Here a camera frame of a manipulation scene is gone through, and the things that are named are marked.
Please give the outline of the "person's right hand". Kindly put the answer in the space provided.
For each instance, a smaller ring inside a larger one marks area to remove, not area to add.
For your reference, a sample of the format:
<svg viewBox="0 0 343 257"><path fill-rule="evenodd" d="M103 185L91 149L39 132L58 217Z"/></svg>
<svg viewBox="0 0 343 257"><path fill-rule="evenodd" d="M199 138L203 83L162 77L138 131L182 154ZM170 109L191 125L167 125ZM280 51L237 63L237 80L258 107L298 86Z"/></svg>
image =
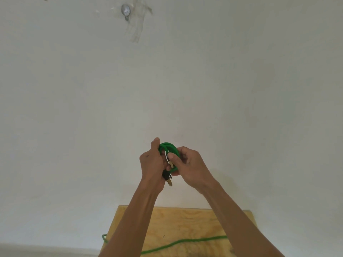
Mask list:
<svg viewBox="0 0 343 257"><path fill-rule="evenodd" d="M210 173L198 151L179 147L178 153L185 154L185 169L177 169L171 175L180 175L183 180L205 197L213 194L220 185Z"/></svg>

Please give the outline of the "person's left hand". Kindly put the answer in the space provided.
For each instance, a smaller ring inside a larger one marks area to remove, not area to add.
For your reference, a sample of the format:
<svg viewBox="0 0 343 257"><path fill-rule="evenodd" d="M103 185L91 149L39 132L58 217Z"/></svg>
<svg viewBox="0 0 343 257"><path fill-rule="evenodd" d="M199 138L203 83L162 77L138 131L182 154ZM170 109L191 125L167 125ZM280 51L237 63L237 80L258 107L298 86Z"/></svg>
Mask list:
<svg viewBox="0 0 343 257"><path fill-rule="evenodd" d="M164 158L151 155L151 149L140 156L142 178L139 187L149 194L157 197L165 186L165 178L162 176L166 168Z"/></svg>

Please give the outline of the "person's left forearm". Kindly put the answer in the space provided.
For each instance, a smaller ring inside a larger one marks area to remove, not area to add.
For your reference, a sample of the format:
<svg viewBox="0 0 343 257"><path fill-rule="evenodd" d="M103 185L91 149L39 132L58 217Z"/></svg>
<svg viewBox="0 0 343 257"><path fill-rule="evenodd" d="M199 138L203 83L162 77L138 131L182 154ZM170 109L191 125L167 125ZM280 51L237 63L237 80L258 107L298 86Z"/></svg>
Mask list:
<svg viewBox="0 0 343 257"><path fill-rule="evenodd" d="M142 179L127 206L114 234L98 257L140 257L152 211L158 195L165 186Z"/></svg>

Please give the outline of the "person's right forearm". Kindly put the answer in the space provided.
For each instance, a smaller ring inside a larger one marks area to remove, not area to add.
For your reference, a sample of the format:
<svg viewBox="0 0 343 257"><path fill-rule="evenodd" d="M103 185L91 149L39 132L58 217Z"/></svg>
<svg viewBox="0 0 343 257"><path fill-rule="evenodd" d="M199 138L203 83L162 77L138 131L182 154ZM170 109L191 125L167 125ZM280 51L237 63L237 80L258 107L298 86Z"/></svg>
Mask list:
<svg viewBox="0 0 343 257"><path fill-rule="evenodd" d="M215 179L207 180L203 194L219 220L237 257L285 257L254 225Z"/></svg>

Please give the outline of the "clear tape strips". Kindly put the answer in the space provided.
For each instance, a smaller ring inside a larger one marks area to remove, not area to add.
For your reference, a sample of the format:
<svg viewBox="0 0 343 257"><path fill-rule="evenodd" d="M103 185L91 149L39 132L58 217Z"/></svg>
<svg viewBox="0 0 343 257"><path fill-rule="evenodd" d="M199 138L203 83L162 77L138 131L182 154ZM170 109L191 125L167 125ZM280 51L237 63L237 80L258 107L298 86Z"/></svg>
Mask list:
<svg viewBox="0 0 343 257"><path fill-rule="evenodd" d="M129 21L126 21L121 13L121 6L123 4L131 6ZM153 14L152 8L147 4L146 0L117 0L110 11L113 17L124 19L127 25L125 34L132 43L138 43L140 40L146 14Z"/></svg>

